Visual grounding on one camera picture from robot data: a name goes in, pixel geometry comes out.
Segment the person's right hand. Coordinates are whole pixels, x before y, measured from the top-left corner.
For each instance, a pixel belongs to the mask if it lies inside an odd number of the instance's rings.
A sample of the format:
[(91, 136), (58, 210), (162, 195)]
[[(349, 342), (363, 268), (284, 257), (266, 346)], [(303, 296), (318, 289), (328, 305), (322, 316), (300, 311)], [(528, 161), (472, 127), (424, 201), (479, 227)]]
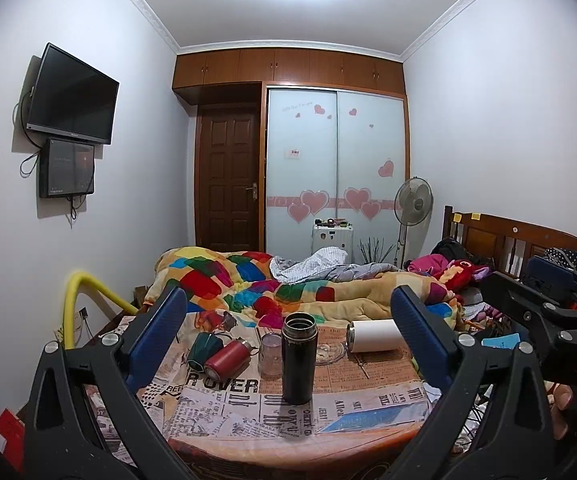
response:
[(545, 382), (544, 387), (550, 404), (554, 438), (561, 440), (568, 432), (568, 422), (565, 421), (564, 412), (573, 400), (573, 389), (556, 382)]

